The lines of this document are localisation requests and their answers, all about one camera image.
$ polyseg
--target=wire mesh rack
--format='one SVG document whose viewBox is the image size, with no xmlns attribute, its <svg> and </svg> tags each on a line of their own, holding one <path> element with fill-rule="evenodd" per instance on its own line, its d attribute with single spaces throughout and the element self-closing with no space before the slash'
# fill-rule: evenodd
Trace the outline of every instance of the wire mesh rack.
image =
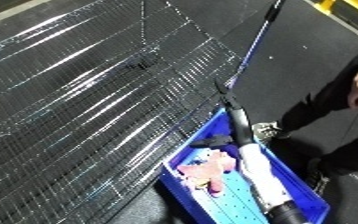
<svg viewBox="0 0 358 224">
<path fill-rule="evenodd" d="M 0 42 L 0 224 L 110 222 L 239 61 L 160 0 L 95 1 Z"/>
</svg>

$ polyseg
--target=person's leg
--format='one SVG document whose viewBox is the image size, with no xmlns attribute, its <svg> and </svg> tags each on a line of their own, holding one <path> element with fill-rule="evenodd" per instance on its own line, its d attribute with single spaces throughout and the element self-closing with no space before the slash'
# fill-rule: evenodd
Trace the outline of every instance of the person's leg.
<svg viewBox="0 0 358 224">
<path fill-rule="evenodd" d="M 254 124 L 254 136 L 260 142 L 268 144 L 272 138 L 288 138 L 290 132 L 324 117 L 331 111 L 348 108 L 347 96 L 357 72 L 358 56 L 315 96 L 307 95 L 303 101 L 284 113 L 280 120 Z"/>
<path fill-rule="evenodd" d="M 329 177 L 358 172 L 358 138 L 320 159 L 319 168 Z"/>
<path fill-rule="evenodd" d="M 358 55 L 320 92 L 314 96 L 309 94 L 303 101 L 290 108 L 278 121 L 279 127 L 286 132 L 295 131 L 331 111 L 348 108 L 348 94 L 357 73 Z"/>
</svg>

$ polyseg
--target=person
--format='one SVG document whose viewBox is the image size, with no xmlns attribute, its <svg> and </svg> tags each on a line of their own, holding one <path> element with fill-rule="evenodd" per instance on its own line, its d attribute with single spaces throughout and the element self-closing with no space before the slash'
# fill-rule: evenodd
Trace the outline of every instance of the person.
<svg viewBox="0 0 358 224">
<path fill-rule="evenodd" d="M 274 138 L 289 138 L 291 132 L 332 111 L 346 108 L 358 109 L 358 55 L 317 94 L 308 94 L 304 100 L 284 113 L 281 119 L 257 123 L 252 129 L 257 139 L 268 143 Z M 358 138 L 329 154 L 311 159 L 305 182 L 317 194 L 322 195 L 332 177 L 353 172 L 358 172 Z"/>
</svg>

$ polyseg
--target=sneaker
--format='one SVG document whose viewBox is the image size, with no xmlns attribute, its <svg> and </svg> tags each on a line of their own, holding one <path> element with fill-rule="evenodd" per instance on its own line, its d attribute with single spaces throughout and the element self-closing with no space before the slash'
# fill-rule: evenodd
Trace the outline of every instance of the sneaker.
<svg viewBox="0 0 358 224">
<path fill-rule="evenodd" d="M 252 131 L 254 136 L 264 144 L 269 143 L 273 138 L 286 139 L 291 136 L 290 132 L 285 132 L 278 126 L 277 121 L 254 124 L 252 125 Z"/>
<path fill-rule="evenodd" d="M 310 160 L 308 164 L 308 176 L 305 183 L 319 196 L 324 194 L 324 190 L 327 184 L 330 182 L 330 178 L 325 176 L 323 172 L 318 168 L 320 163 L 319 158 Z"/>
</svg>

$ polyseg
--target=black pants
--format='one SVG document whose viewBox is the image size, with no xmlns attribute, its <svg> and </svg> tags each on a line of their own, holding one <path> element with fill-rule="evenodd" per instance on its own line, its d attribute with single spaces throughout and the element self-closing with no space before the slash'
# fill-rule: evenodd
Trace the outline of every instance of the black pants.
<svg viewBox="0 0 358 224">
<path fill-rule="evenodd" d="M 280 125 L 285 131 L 294 131 L 331 111 L 349 108 L 347 97 L 357 73 L 358 55 L 320 92 L 316 95 L 309 94 L 288 110 L 279 121 Z M 322 156 L 321 159 L 321 168 L 328 175 L 346 175 L 358 171 L 358 139 Z"/>
</svg>

